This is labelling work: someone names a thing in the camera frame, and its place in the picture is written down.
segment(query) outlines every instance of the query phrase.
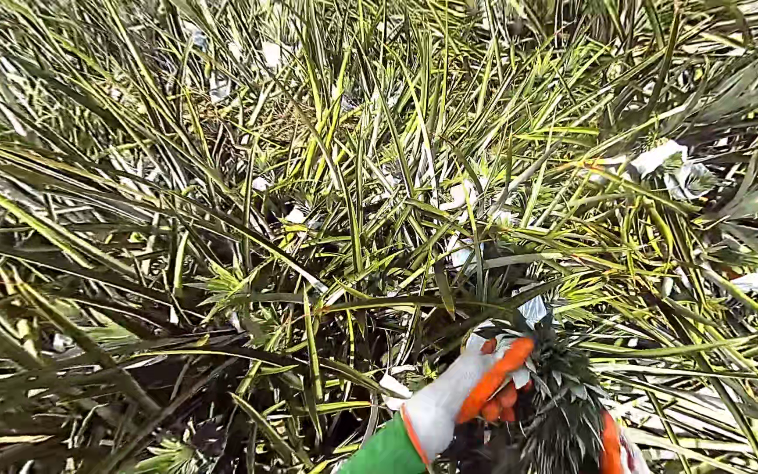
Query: vegetation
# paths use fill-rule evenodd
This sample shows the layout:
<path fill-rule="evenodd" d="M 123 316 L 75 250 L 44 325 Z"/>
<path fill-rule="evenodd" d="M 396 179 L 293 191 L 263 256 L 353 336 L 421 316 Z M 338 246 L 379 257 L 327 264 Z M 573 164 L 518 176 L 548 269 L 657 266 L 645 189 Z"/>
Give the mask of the vegetation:
<path fill-rule="evenodd" d="M 330 470 L 538 294 L 758 472 L 751 274 L 758 2 L 0 0 L 1 472 Z"/>

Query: glove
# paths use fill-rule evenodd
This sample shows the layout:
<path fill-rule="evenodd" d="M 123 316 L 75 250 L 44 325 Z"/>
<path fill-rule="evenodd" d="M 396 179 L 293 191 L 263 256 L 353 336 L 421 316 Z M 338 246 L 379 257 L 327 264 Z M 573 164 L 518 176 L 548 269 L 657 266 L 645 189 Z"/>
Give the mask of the glove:
<path fill-rule="evenodd" d="M 480 341 L 471 338 L 446 372 L 403 405 L 408 437 L 424 464 L 449 446 L 456 423 L 466 423 L 479 413 L 491 422 L 513 419 L 516 388 L 509 379 L 525 363 L 534 342 L 530 338 Z"/>
<path fill-rule="evenodd" d="M 613 417 L 601 415 L 601 456 L 598 459 L 601 474 L 651 474 L 642 451 L 628 439 L 616 425 Z"/>

